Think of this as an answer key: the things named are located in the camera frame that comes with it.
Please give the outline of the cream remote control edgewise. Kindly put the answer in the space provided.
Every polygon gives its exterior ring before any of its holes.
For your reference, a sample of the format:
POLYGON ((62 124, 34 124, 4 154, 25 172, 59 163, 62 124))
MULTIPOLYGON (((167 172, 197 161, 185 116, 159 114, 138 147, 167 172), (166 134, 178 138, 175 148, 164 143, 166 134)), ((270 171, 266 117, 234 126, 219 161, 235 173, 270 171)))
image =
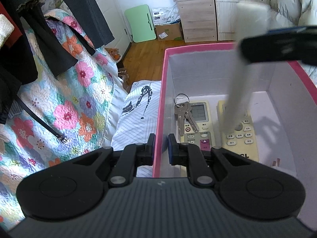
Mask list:
POLYGON ((184 119, 184 134, 179 135, 180 142, 197 145, 201 151, 209 151, 215 144, 215 137, 208 101, 189 103, 186 115, 191 121, 184 119))

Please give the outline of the white remote control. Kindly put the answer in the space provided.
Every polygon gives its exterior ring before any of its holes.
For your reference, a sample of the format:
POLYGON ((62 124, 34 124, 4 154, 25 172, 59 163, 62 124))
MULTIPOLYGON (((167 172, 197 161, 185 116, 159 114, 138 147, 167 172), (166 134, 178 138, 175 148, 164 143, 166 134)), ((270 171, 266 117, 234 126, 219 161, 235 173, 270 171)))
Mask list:
POLYGON ((228 134, 242 120, 249 107, 254 84, 259 71, 242 54, 242 41, 253 36, 261 36, 268 31, 269 7, 264 3, 241 1, 237 3, 236 12, 236 54, 234 75, 226 100, 226 110, 223 115, 222 130, 228 134))

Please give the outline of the pink storage box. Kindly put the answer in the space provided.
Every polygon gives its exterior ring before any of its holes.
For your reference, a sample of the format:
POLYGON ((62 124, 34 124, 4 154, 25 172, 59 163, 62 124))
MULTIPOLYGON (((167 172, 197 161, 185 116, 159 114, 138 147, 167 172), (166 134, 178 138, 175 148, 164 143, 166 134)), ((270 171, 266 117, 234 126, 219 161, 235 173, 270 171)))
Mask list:
MULTIPOLYGON (((169 164, 167 136, 177 130, 174 98, 179 93, 191 101, 205 100, 221 144, 216 106, 224 100, 234 73, 236 53, 232 43, 169 48, 163 60, 161 97, 156 131, 154 177, 176 177, 180 169, 169 164)), ((306 190, 299 218, 316 228, 316 86, 297 62, 255 64, 250 112, 255 127, 260 162, 295 173, 306 190)))

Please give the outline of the white patterned table cloth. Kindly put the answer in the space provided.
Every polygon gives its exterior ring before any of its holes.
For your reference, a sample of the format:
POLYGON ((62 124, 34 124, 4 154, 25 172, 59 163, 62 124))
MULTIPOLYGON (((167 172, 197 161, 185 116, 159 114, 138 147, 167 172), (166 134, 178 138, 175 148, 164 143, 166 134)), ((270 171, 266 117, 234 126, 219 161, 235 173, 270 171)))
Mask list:
POLYGON ((127 145, 146 145, 156 133, 161 81, 143 80, 133 83, 111 141, 115 152, 127 145))

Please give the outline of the grey puffer jacket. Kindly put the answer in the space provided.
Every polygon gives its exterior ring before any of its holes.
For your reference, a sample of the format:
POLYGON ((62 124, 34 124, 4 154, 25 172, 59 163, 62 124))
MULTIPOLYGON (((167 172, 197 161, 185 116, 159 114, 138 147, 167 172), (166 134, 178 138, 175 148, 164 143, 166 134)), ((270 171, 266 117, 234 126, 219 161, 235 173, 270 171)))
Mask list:
POLYGON ((316 25, 316 0, 262 0, 270 7, 270 30, 316 25))

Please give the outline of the silver key bunch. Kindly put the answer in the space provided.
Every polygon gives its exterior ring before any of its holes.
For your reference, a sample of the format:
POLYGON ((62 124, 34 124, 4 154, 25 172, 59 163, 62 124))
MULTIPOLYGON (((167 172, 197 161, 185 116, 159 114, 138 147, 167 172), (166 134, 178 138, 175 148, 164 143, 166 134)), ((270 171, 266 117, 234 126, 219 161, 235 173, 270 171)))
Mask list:
POLYGON ((192 116, 192 108, 189 102, 189 96, 184 93, 179 93, 174 97, 174 112, 177 116, 178 133, 180 136, 184 136, 186 132, 185 121, 190 124, 192 131, 195 133, 199 131, 199 126, 192 116))

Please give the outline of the yellowed cream remote control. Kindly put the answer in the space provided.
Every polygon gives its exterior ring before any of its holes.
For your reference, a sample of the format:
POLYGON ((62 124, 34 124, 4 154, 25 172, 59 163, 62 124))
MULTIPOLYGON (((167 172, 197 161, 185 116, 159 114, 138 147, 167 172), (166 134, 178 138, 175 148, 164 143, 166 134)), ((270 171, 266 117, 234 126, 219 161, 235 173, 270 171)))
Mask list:
POLYGON ((223 131, 225 101, 218 101, 217 115, 221 135, 221 146, 250 160, 259 162, 256 135, 249 110, 246 110, 239 124, 229 132, 223 131))

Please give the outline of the floral quilt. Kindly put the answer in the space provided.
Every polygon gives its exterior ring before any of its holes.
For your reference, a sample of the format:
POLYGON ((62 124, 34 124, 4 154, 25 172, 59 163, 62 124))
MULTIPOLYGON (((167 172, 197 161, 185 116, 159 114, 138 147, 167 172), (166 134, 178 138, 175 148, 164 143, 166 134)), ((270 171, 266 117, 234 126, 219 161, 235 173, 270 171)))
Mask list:
POLYGON ((60 143, 14 100, 1 124, 1 228, 10 230, 24 215, 16 198, 27 176, 111 143, 127 95, 106 45, 95 48, 64 0, 40 0, 46 23, 77 63, 54 76, 35 33, 21 18, 38 78, 17 96, 41 120, 67 139, 60 143))

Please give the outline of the wooden shelf cabinet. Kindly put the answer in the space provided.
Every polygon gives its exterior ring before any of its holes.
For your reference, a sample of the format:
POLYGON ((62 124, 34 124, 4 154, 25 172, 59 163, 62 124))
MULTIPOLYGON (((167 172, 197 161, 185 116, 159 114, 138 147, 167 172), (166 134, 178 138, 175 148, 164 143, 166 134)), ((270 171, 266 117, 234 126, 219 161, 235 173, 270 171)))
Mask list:
POLYGON ((215 0, 174 0, 185 42, 217 41, 215 0))

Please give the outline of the black belt with buckle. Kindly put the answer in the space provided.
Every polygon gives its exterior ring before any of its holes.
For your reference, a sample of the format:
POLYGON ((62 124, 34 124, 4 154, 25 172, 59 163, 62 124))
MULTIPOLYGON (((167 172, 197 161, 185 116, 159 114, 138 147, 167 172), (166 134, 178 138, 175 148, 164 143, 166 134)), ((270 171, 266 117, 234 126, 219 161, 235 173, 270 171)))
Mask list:
POLYGON ((26 111, 36 122, 38 122, 43 128, 49 131, 55 138, 57 138, 60 143, 66 143, 67 139, 51 128, 48 124, 46 124, 43 120, 41 120, 27 105, 18 97, 15 97, 15 101, 19 104, 19 106, 26 111))

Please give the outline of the cardboard box on floor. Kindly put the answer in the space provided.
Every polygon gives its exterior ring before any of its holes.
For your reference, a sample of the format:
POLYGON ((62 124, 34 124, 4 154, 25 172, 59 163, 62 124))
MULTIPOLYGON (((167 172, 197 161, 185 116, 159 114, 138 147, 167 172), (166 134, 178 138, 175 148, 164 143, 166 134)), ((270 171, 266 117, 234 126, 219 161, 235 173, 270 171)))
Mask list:
POLYGON ((159 41, 176 41, 183 39, 181 23, 155 26, 159 41))

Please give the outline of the green folding table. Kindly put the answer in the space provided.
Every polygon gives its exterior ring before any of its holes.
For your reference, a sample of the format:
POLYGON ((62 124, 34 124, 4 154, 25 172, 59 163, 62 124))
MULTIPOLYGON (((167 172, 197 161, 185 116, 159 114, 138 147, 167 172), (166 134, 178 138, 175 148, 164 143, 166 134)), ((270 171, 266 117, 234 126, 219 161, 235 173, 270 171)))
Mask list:
POLYGON ((144 4, 127 9, 125 17, 130 25, 132 39, 135 43, 156 39, 155 28, 148 5, 144 4))

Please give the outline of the white printed package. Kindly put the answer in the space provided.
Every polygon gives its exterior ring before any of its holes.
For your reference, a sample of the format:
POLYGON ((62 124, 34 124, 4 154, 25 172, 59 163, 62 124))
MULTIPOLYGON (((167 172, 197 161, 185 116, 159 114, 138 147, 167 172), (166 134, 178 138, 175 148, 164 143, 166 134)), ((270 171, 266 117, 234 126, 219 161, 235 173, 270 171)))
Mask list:
POLYGON ((178 7, 152 8, 152 19, 155 26, 173 24, 180 20, 178 7))

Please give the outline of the dark hanging clothes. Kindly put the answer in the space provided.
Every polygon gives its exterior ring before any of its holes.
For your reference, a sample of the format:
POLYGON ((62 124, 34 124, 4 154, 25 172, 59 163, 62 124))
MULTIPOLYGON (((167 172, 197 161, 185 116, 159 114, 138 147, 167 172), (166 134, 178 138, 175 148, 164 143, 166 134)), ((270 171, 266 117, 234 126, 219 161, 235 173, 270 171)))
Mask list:
MULTIPOLYGON (((64 1, 95 48, 100 48, 114 40, 96 0, 64 1)), ((74 66, 77 59, 62 47, 49 28, 41 10, 40 0, 1 0, 1 8, 5 9, 8 13, 7 17, 13 20, 14 28, 20 31, 12 45, 4 45, 1 48, 1 124, 5 124, 19 88, 38 78, 21 18, 34 31, 40 52, 54 76, 74 66)))

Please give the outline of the white door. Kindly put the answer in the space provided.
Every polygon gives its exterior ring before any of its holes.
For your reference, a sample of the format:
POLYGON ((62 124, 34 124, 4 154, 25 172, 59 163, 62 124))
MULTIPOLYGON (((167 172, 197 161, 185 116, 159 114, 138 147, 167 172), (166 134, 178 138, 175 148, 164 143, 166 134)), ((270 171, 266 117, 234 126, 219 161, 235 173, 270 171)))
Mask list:
POLYGON ((114 36, 107 48, 117 48, 123 56, 131 43, 118 0, 96 0, 106 22, 114 36))

